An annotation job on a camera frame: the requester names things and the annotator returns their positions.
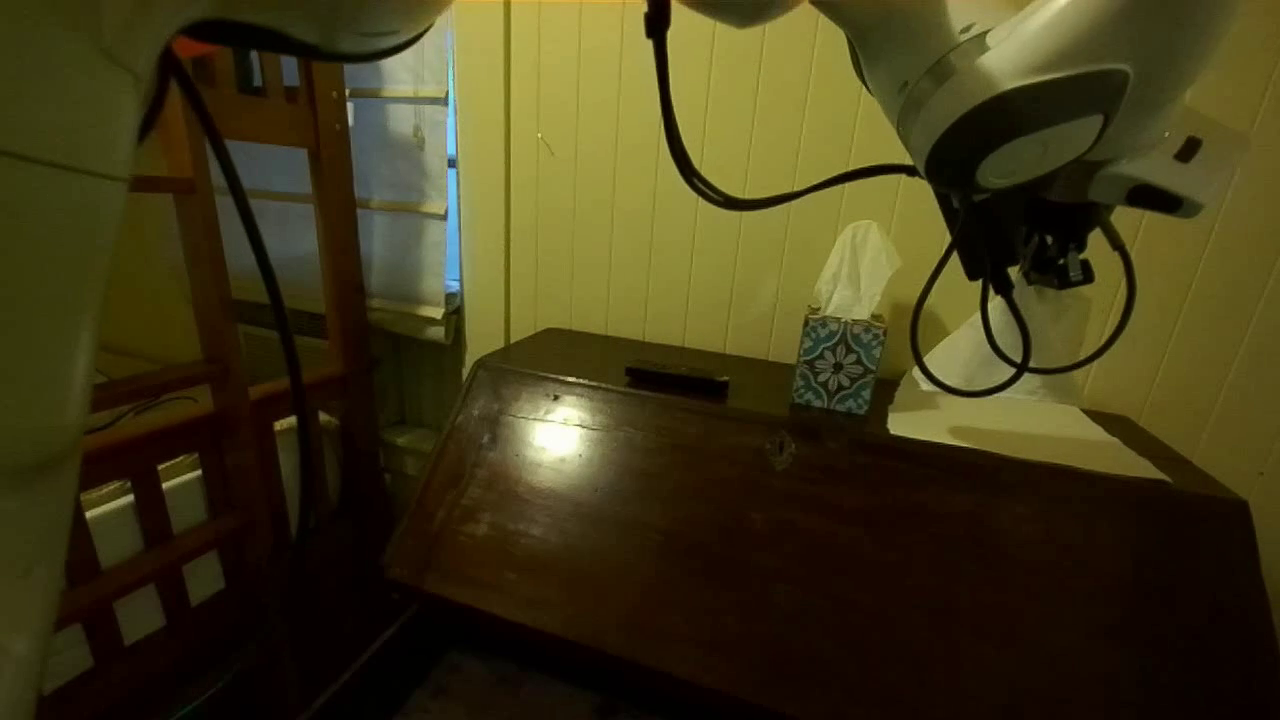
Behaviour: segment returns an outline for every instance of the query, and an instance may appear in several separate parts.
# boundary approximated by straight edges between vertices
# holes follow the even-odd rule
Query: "wooden tabletop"
[[[784,717],[1280,717],[1250,506],[1214,481],[672,401],[609,378],[636,358],[725,362],[546,333],[476,366],[394,581]]]

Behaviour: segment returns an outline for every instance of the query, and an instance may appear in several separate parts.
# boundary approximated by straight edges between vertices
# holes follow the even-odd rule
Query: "wooden table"
[[[784,717],[1280,717],[1250,506],[1154,435],[1107,419],[1174,485],[784,396],[784,366],[534,338],[476,366],[389,571]]]

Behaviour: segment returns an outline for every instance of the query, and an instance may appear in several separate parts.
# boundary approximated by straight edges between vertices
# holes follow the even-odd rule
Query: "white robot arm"
[[[0,717],[56,622],[98,305],[161,49],[192,28],[314,56],[412,43],[448,0],[0,0]],[[766,23],[802,0],[688,0]],[[1198,213],[1217,143],[1165,136],[1233,0],[815,0],[956,209],[1016,193]]]

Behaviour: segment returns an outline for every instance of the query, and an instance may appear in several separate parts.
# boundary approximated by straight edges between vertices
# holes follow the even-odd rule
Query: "tissue box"
[[[807,311],[792,405],[863,418],[874,407],[884,338],[888,328],[881,318],[844,319]]]

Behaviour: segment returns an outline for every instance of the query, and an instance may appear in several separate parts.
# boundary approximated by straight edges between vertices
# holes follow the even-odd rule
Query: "yellow wall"
[[[894,285],[900,370],[905,309],[946,244],[919,185],[848,188],[769,215],[711,213],[663,157],[641,0],[462,8],[472,358],[562,326],[792,362],[831,236],[881,222],[907,260]],[[1119,215],[1141,309],[1084,388],[1094,407],[1137,418],[1254,501],[1280,608],[1277,28],[1280,6],[1241,0],[1230,49],[1191,91],[1198,110],[1254,136],[1230,197],[1191,225]],[[675,14],[672,72],[692,154],[732,188],[792,188],[905,157],[852,79],[844,35],[807,8],[761,32]],[[973,289],[951,274],[931,309],[956,326]],[[1099,333],[1118,285],[1097,309]]]

